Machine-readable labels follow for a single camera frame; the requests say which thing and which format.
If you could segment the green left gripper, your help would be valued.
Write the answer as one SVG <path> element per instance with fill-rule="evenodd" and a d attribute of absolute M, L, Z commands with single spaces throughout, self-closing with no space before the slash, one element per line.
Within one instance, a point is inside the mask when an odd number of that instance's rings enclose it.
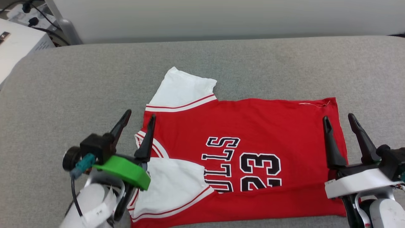
<path fill-rule="evenodd" d="M 112 149 L 116 150 L 117 143 L 120 139 L 123 129 L 127 126 L 132 110 L 128 109 L 122 115 L 120 120 L 116 123 L 113 129 L 110 131 L 111 136 L 113 137 Z M 147 163 L 150 161 L 153 139 L 154 139 L 154 130 L 156 124 L 156 115 L 152 114 L 148 125 L 147 132 L 143 138 L 143 142 L 140 147 L 134 153 L 136 163 Z M 148 172 L 141 166 L 134 164 L 130 160 L 119 157 L 117 155 L 111 156 L 106 162 L 102 165 L 93 164 L 93 168 L 97 170 L 104 171 L 114 177 L 119 178 L 120 180 L 129 183 L 135 188 L 140 190 L 148 190 L 151 183 L 151 178 Z"/>

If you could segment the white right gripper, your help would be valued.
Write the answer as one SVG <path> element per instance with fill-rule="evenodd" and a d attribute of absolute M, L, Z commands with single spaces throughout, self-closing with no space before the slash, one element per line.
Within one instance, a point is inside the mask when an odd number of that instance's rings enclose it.
<path fill-rule="evenodd" d="M 325 192 L 329 199 L 396 185 L 396 181 L 389 179 L 379 169 L 381 157 L 377 155 L 376 146 L 358 119 L 353 113 L 349 113 L 348 120 L 362 153 L 362 163 L 359 164 L 347 165 L 333 136 L 329 118 L 324 116 L 322 120 L 326 162 L 329 169 Z"/>

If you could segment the red and white basketball jersey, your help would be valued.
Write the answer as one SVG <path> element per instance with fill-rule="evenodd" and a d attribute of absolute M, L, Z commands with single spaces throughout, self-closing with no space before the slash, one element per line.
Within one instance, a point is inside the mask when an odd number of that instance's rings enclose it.
<path fill-rule="evenodd" d="M 134 137 L 156 117 L 151 183 L 127 206 L 131 228 L 346 216 L 324 189 L 325 116 L 347 160 L 336 99 L 220 101 L 216 83 L 173 67 L 146 105 Z"/>

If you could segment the white paper tag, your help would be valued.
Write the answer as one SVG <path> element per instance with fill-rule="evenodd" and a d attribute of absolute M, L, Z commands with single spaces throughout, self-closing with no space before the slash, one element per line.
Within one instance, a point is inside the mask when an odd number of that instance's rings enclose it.
<path fill-rule="evenodd" d="M 117 196 L 112 188 L 100 184 L 90 184 L 84 188 L 85 206 L 89 210 L 82 210 L 81 218 L 84 228 L 113 228 L 108 220 L 113 217 L 117 205 Z"/>

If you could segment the white metal equipment box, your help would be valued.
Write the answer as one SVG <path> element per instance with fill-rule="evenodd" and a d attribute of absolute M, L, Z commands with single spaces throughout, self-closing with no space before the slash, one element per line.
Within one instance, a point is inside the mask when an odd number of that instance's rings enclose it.
<path fill-rule="evenodd" d="M 23 57 L 36 51 L 55 48 L 46 32 L 0 19 L 0 35 L 3 32 L 9 32 L 10 35 L 0 43 L 0 90 Z"/>

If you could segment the white partition panel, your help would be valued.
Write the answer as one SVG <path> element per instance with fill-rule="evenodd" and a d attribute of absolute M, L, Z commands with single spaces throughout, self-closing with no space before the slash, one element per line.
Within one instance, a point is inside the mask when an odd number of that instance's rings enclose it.
<path fill-rule="evenodd" d="M 405 32 L 405 0 L 64 0 L 83 44 Z"/>

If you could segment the white power strip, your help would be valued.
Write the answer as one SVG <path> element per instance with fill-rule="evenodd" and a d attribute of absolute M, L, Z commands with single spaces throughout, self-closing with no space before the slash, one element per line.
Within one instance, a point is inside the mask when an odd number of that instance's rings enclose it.
<path fill-rule="evenodd" d="M 37 17 L 39 24 L 34 26 L 34 28 L 56 31 L 60 27 L 46 3 L 40 5 L 34 4 L 35 7 L 31 5 L 31 11 L 28 14 L 22 11 L 22 4 L 16 4 L 9 9 L 6 13 L 9 21 L 28 26 L 28 20 L 32 17 Z"/>

